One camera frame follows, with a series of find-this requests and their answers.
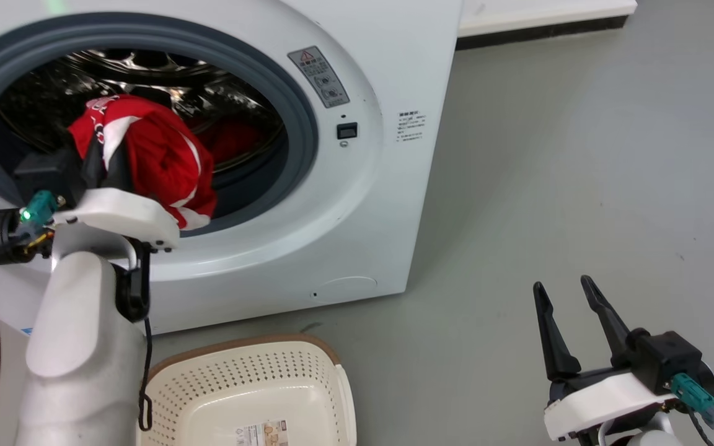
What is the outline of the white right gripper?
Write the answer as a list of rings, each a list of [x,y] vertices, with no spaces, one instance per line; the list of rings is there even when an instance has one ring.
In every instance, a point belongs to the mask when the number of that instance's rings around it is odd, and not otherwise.
[[[632,364],[627,349],[630,333],[615,308],[590,276],[580,277],[584,296],[599,319],[611,352],[611,365]],[[550,440],[575,439],[579,444],[668,444],[667,393],[647,388],[632,372],[604,368],[581,373],[553,318],[553,305],[541,282],[533,285],[545,372],[550,381],[544,426]]]

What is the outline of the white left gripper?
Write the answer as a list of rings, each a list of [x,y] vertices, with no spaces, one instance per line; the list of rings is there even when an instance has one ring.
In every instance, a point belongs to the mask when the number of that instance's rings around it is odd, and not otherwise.
[[[108,188],[99,188],[107,177],[100,141],[88,144],[81,175],[89,190],[76,207],[54,214],[56,225],[70,225],[74,221],[148,242],[159,249],[179,247],[180,230],[173,215],[157,201],[127,192],[134,190],[127,141],[119,143],[108,161]]]

